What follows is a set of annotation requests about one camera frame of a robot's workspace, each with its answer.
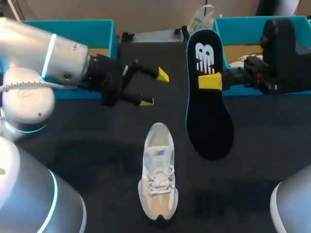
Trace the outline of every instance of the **blue plastic bin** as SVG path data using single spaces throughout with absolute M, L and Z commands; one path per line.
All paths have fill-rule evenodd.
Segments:
M 218 33 L 223 45 L 259 45 L 263 27 L 268 19 L 280 17 L 224 17 L 214 20 L 213 30 Z M 311 48 L 311 24 L 305 16 L 290 17 L 295 26 L 296 41 L 301 46 Z M 229 67 L 224 52 L 224 69 Z M 291 94 L 311 94 L 311 91 Z M 258 90 L 232 86 L 223 92 L 224 96 L 262 95 Z
M 91 49 L 109 49 L 109 57 L 117 59 L 118 43 L 114 20 L 44 20 L 23 23 L 85 44 Z M 101 98 L 99 93 L 84 90 L 54 90 L 54 93 L 57 100 Z

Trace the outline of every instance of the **black mat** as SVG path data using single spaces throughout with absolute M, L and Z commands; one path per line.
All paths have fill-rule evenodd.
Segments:
M 48 165 L 83 196 L 86 233 L 275 233 L 270 194 L 279 181 L 311 163 L 311 96 L 228 97 L 235 141 L 223 160 L 197 155 L 185 130 L 188 81 L 183 44 L 125 44 L 121 59 L 160 65 L 170 85 L 140 77 L 155 106 L 98 101 L 58 101 L 45 135 L 20 146 Z M 143 143 L 155 122 L 165 123 L 175 143 L 178 211 L 174 223 L 155 229 L 138 198 Z

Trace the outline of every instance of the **white sneaker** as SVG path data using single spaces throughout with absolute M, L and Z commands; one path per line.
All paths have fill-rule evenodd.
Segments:
M 178 203 L 174 143 L 169 129 L 162 123 L 154 124 L 147 135 L 138 194 L 151 220 L 169 220 L 174 215 Z

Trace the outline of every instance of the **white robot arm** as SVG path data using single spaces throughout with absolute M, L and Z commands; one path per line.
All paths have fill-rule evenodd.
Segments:
M 0 18 L 0 65 L 0 91 L 6 90 L 0 110 L 1 136 L 10 141 L 44 129 L 55 104 L 51 87 L 100 92 L 106 106 L 118 100 L 139 106 L 153 104 L 153 99 L 123 93 L 134 73 L 168 82 L 161 68 L 154 72 L 137 61 L 129 67 L 100 54 L 90 56 L 86 45 L 4 17 Z M 45 82 L 47 78 L 67 86 Z

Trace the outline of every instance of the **black insole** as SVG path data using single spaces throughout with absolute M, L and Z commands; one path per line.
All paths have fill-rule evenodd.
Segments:
M 189 139 L 202 157 L 209 160 L 224 158 L 230 152 L 234 138 L 231 115 L 224 104 L 222 91 L 199 89 L 198 81 L 198 76 L 223 69 L 223 46 L 219 36 L 208 29 L 195 32 L 188 41 L 187 63 L 189 100 L 186 127 Z

